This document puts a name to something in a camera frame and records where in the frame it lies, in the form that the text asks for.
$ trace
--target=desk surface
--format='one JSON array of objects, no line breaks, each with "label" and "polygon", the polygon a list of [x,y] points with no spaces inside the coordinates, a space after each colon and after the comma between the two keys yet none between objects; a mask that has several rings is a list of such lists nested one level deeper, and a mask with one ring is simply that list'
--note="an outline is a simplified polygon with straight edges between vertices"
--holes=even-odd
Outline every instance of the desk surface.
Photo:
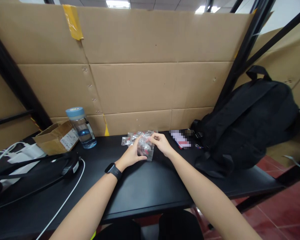
[{"label": "desk surface", "polygon": [[[181,150],[169,132],[164,134],[178,153],[194,165],[195,158],[201,154],[200,149]],[[127,149],[120,145],[121,138],[122,136],[98,137],[96,147],[89,150],[83,149],[80,144],[76,145],[74,151],[86,162],[85,171],[77,188],[48,230],[56,229],[79,199],[102,177],[109,163],[121,157]],[[1,208],[0,239],[40,233],[69,195],[82,170],[83,164],[75,178],[62,180],[43,192]],[[237,171],[226,179],[210,179],[231,199],[282,187],[256,166]],[[193,201],[173,165],[155,148],[152,162],[138,162],[124,171],[105,210],[102,224],[122,217],[136,218],[172,208],[187,208],[192,204]]]}]

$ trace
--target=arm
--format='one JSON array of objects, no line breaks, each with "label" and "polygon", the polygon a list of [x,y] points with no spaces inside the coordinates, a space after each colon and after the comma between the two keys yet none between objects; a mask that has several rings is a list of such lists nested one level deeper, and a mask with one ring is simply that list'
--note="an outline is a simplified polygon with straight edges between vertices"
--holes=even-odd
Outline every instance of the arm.
[{"label": "arm", "polygon": [[[135,164],[147,157],[137,155],[139,138],[133,146],[115,162],[116,167],[123,172],[128,166]],[[99,225],[103,212],[108,204],[117,178],[109,173],[103,175],[80,201],[69,212],[65,219],[58,226],[50,240],[73,239],[90,240],[97,226]]]},{"label": "arm", "polygon": [[261,239],[229,198],[181,157],[163,134],[154,133],[150,141],[171,160],[193,201],[223,239]]}]

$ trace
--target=forearm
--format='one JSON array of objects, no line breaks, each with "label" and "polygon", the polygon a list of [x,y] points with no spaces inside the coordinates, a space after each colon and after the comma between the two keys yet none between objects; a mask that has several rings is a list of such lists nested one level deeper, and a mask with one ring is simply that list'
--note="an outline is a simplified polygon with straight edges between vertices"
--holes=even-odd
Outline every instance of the forearm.
[{"label": "forearm", "polygon": [[172,152],[168,157],[197,207],[223,239],[260,239],[229,198],[214,183],[177,152]]},{"label": "forearm", "polygon": [[103,175],[69,212],[50,240],[90,240],[116,184],[117,178],[113,174]]}]

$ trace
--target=person's left hand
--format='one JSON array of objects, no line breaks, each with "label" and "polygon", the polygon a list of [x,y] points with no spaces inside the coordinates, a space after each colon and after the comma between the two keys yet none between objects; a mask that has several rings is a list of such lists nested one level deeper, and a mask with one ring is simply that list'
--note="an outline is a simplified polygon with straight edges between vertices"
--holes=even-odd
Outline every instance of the person's left hand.
[{"label": "person's left hand", "polygon": [[115,162],[116,167],[120,170],[120,172],[123,172],[127,167],[135,164],[136,162],[139,162],[141,160],[146,160],[146,156],[138,156],[137,154],[137,148],[138,148],[138,142],[141,136],[139,136],[132,146],[129,146],[128,149],[125,151],[125,153],[122,155],[122,157]]}]

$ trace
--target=water bottle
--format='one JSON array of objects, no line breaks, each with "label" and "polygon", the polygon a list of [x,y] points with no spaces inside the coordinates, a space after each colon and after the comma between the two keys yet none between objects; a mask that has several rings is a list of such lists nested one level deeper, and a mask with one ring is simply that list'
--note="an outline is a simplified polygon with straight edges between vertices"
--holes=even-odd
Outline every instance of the water bottle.
[{"label": "water bottle", "polygon": [[83,148],[90,149],[97,144],[93,131],[87,120],[82,107],[69,108],[66,114],[70,119],[73,128],[77,131],[80,142]]}]

